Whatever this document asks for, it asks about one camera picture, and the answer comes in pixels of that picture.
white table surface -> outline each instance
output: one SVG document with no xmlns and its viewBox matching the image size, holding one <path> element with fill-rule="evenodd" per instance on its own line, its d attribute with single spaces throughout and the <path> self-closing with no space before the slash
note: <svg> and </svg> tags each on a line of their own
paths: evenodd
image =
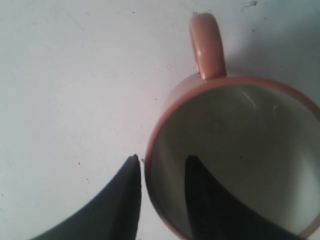
<svg viewBox="0 0 320 240">
<path fill-rule="evenodd" d="M 193 12 L 215 15 L 228 71 L 287 83 L 320 104 L 319 0 L 2 0 L 1 240 L 48 230 L 129 155 L 144 157 L 166 95 L 195 72 Z M 177 239 L 144 181 L 137 239 Z"/>
</svg>

mug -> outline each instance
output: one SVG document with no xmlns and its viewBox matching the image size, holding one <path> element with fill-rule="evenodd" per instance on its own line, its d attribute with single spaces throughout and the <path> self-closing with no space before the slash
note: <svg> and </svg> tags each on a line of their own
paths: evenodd
<svg viewBox="0 0 320 240">
<path fill-rule="evenodd" d="M 228 77 L 209 13 L 190 20 L 198 73 L 168 96 L 148 142 L 145 182 L 165 224 L 191 238 L 185 159 L 198 156 L 239 201 L 303 238 L 320 226 L 320 108 L 292 87 Z"/>
</svg>

